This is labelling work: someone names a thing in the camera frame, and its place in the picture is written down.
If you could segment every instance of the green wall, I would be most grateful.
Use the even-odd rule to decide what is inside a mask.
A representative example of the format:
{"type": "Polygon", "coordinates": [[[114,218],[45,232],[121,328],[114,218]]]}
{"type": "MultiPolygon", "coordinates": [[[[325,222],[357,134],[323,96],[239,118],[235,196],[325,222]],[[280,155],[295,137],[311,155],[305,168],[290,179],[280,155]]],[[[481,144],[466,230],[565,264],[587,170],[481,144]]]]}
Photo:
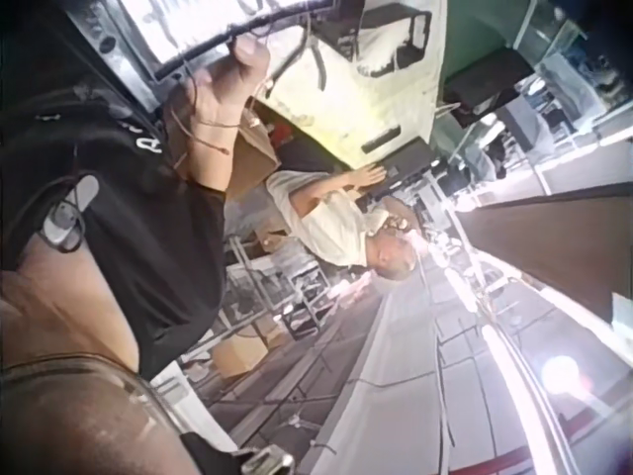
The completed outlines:
{"type": "Polygon", "coordinates": [[[514,43],[529,0],[448,0],[443,78],[514,43]]]}

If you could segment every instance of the pliers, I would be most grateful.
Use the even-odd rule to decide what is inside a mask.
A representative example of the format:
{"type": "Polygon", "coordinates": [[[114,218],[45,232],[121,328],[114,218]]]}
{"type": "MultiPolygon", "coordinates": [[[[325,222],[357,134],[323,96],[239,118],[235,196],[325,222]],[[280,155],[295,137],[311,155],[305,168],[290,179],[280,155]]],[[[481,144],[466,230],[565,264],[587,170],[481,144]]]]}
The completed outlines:
{"type": "Polygon", "coordinates": [[[318,49],[318,39],[313,36],[309,28],[305,28],[299,45],[295,49],[293,49],[293,51],[288,55],[284,62],[282,62],[277,70],[270,76],[270,81],[272,82],[272,85],[270,86],[268,91],[266,91],[266,99],[268,99],[272,94],[273,89],[277,85],[277,81],[279,80],[279,78],[288,70],[290,66],[292,66],[295,62],[302,58],[302,56],[304,55],[304,51],[307,48],[312,51],[313,56],[315,57],[316,69],[318,69],[318,89],[320,91],[325,90],[325,85],[327,84],[327,71],[325,70],[325,62],[323,61],[323,56],[320,53],[320,49],[318,49]]]}

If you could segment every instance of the white shirt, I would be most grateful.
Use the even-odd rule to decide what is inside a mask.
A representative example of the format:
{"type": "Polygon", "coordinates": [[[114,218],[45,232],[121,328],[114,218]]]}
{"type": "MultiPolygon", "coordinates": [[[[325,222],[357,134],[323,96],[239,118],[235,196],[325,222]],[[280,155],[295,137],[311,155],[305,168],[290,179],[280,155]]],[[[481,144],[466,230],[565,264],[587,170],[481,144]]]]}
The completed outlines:
{"type": "Polygon", "coordinates": [[[366,266],[365,238],[381,228],[389,217],[387,210],[377,208],[363,215],[343,190],[325,195],[303,218],[290,203],[293,191],[327,176],[327,173],[278,171],[268,178],[266,187],[292,235],[314,254],[335,265],[366,266]]]}

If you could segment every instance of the screen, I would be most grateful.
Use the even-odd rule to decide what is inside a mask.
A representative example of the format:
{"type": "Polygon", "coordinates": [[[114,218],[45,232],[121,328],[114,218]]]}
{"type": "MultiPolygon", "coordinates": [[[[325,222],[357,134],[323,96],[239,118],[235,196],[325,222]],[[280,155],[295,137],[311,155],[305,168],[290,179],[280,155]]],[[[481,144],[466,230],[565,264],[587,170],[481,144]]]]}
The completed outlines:
{"type": "Polygon", "coordinates": [[[226,39],[293,15],[334,6],[335,0],[120,0],[162,64],[202,44],[226,39]]]}

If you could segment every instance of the black t-shirt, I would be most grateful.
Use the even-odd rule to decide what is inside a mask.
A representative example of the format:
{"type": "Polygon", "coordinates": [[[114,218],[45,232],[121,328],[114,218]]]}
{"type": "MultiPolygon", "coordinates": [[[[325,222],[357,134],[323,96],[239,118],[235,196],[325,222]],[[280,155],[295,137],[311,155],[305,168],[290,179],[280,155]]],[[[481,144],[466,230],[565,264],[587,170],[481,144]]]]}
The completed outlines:
{"type": "Polygon", "coordinates": [[[5,132],[2,268],[19,266],[27,240],[73,177],[94,175],[100,188],[83,214],[85,238],[132,327],[140,374],[152,378],[217,315],[224,194],[180,179],[166,145],[134,120],[115,120],[107,106],[53,108],[12,121],[5,132]]]}

